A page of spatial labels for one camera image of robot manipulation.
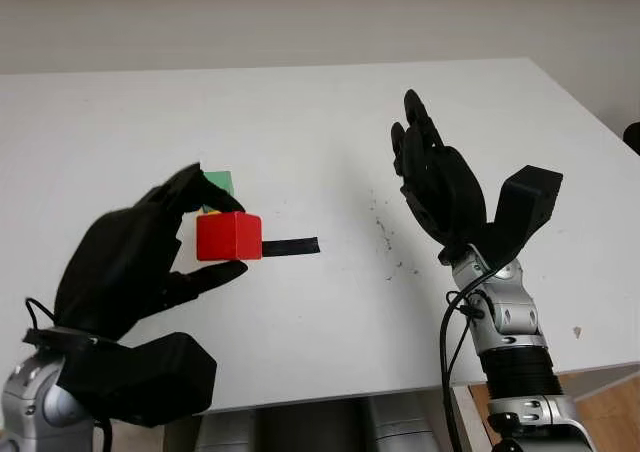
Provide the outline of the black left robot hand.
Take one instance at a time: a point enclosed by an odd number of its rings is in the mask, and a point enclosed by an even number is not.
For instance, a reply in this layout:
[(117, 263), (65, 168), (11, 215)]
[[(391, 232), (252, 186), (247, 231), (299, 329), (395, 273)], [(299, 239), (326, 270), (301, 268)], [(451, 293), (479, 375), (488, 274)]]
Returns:
[(117, 341), (143, 318), (196, 299), (247, 271), (227, 261), (190, 273), (173, 270), (185, 214), (243, 206), (206, 179), (199, 164), (178, 171), (133, 206), (108, 212), (87, 230), (56, 292), (56, 326)]

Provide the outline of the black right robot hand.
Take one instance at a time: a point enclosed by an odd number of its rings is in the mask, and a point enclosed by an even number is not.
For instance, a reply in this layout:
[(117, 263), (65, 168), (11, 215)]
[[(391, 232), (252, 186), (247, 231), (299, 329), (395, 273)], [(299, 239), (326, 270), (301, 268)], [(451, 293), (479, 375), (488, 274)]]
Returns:
[(438, 255), (454, 265), (466, 255), (471, 235), (487, 222), (484, 196), (460, 152), (445, 144), (418, 94), (404, 95), (407, 127), (391, 128), (394, 169), (401, 193), (422, 229), (443, 246)]

